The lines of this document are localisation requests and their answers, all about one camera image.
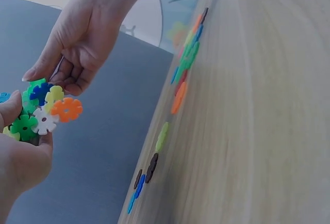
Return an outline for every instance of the fingernail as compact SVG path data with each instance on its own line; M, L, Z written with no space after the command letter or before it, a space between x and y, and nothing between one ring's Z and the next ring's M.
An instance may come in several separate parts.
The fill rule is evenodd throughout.
M29 69L24 75L23 75L23 78L22 78L22 81L23 82L26 82L28 81L30 78L32 78L35 74L35 69L34 68L31 68Z

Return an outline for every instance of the gray fabric surface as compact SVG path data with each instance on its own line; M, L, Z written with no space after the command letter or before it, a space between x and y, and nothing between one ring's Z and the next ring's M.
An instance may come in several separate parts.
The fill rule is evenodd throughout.
M0 0L0 92L25 90L59 10ZM172 55L120 34L82 94L84 112L54 133L47 180L14 205L8 224L117 223Z

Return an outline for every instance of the green snowflake disc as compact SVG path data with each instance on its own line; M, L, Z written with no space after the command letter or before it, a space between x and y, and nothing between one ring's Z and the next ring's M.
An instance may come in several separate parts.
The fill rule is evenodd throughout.
M39 80L37 80L37 81L31 81L31 82L30 82L30 86L29 86L29 88L27 89L28 97L30 98L31 93L33 92L33 89L34 89L36 86L40 86L42 83L45 83L45 82L46 82L46 79L45 79L45 78L39 79Z
M38 99L29 99L28 91L24 91L22 94L22 104L24 109L24 114L29 113L33 114L33 112L37 109L37 106L39 104Z
M38 120L35 117L30 117L29 115L21 115L12 123L10 132L12 134L20 133L22 141L29 141L37 136L37 134L34 133L31 129L36 125L38 125Z

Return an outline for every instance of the white snowflake disc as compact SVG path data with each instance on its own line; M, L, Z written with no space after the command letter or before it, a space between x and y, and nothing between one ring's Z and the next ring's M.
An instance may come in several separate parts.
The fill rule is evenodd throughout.
M32 128L32 131L38 133L39 135L46 135L47 131L53 132L56 128L56 122L59 121L59 116L52 116L46 113L43 107L37 108L33 115L38 120L38 125Z

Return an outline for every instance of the wood grain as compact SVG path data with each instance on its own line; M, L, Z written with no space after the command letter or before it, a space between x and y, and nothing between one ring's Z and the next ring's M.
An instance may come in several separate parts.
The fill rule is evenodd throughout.
M184 105L169 114L175 56L118 223L330 223L330 0L199 0L191 25L205 7Z

